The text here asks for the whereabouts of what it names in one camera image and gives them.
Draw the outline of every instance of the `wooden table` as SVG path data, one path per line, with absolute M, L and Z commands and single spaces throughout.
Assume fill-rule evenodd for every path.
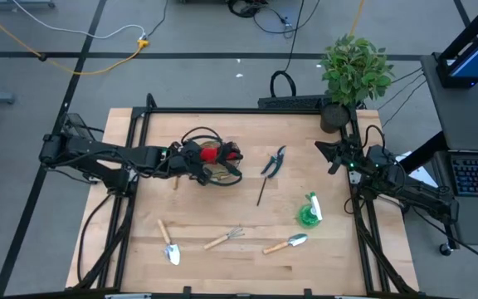
M 110 111 L 104 142 L 124 145 L 130 113 L 131 109 Z M 363 138 L 368 125 L 381 125 L 375 110 L 358 111 L 358 122 Z M 324 133 L 319 115 L 152 114 L 146 144 L 168 146 L 200 125 L 213 128 L 225 141 L 238 143 L 245 156 L 240 165 L 244 178 L 223 188 L 203 187 L 182 177 L 177 190 L 173 190 L 173 179 L 141 180 L 121 291 L 178 293 L 191 286 L 193 293 L 303 294 L 304 288 L 311 288 L 315 295 L 365 294 L 354 217 L 343 210 L 349 197 L 347 174 L 342 167 L 336 175 L 328 175 L 330 164 L 314 146 L 316 140 L 335 142 L 340 134 Z M 370 130 L 368 143 L 380 142 L 378 133 Z M 267 180 L 257 207 L 263 181 L 260 172 L 269 155 L 282 145 L 287 145 L 284 164 L 275 178 Z M 307 230 L 297 224 L 295 215 L 311 191 L 319 198 L 324 220 Z M 90 188 L 83 223 L 104 197 L 104 186 Z M 90 222 L 83 273 L 104 249 L 112 203 Z M 417 289 L 399 208 L 380 200 L 375 205 L 383 251 L 407 284 Z M 163 255 L 157 219 L 165 222 L 173 242 L 180 246 L 179 266 Z M 202 248 L 237 225 L 244 227 L 245 236 L 208 251 Z M 307 233 L 309 239 L 295 248 L 262 254 L 263 248 L 297 233 Z M 77 282 L 77 249 L 67 286 Z M 114 256 L 107 286 L 113 281 Z M 372 269 L 377 270 L 373 255 L 369 256 Z M 374 283 L 379 290 L 378 279 Z

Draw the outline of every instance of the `concrete floor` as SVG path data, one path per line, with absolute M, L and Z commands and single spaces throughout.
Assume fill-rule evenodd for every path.
M 32 10 L 53 26 L 88 30 L 99 0 L 56 1 L 57 9 Z M 468 15 L 478 13 L 478 0 L 462 0 Z M 149 30 L 161 18 L 164 1 L 109 0 L 100 19 L 98 34 L 127 23 Z M 274 1 L 274 8 L 295 22 L 300 2 Z M 304 16 L 315 4 L 306 0 Z M 323 0 L 310 23 L 298 32 L 295 51 L 318 53 L 350 28 L 359 0 Z M 270 13 L 259 15 L 260 23 L 274 30 L 280 24 Z M 80 51 L 83 36 L 51 32 L 21 12 L 0 9 L 0 22 L 23 41 L 40 51 Z M 390 54 L 429 54 L 441 51 L 460 33 L 461 18 L 453 0 L 368 0 L 356 34 Z M 127 30 L 109 40 L 95 40 L 91 52 L 134 50 L 137 30 Z M 221 1 L 195 1 L 182 5 L 170 0 L 167 20 L 151 38 L 149 53 L 160 52 L 282 52 L 290 41 L 264 33 L 251 20 L 229 13 Z M 23 51 L 0 31 L 0 51 Z M 58 59 L 73 68 L 76 59 Z M 84 71 L 98 70 L 115 59 L 87 59 Z M 159 106 L 255 107 L 257 99 L 269 96 L 271 74 L 285 60 L 197 59 L 131 61 L 101 76 L 81 77 L 70 111 L 82 115 L 88 125 L 102 127 L 112 107 L 144 105 L 152 92 Z M 324 92 L 322 70 L 316 60 L 293 60 L 289 73 L 299 95 Z M 417 61 L 395 61 L 402 76 L 419 67 Z M 0 270 L 39 167 L 41 137 L 51 131 L 66 94 L 71 75 L 32 58 L 0 58 L 0 91 L 17 96 L 15 105 L 0 105 Z M 385 99 L 409 80 L 392 86 Z M 277 94 L 288 86 L 276 82 Z M 407 88 L 381 109 L 384 122 L 401 105 Z M 378 107 L 385 99 L 368 104 Z M 397 153 L 414 150 L 440 130 L 426 85 L 384 129 L 388 148 Z M 87 187 L 58 174 L 48 174 L 27 231 L 7 295 L 62 290 L 80 226 Z M 408 214 L 406 230 L 421 289 L 447 297 L 478 298 L 478 257 L 460 250 L 442 257 L 437 246 L 443 236 L 416 215 Z

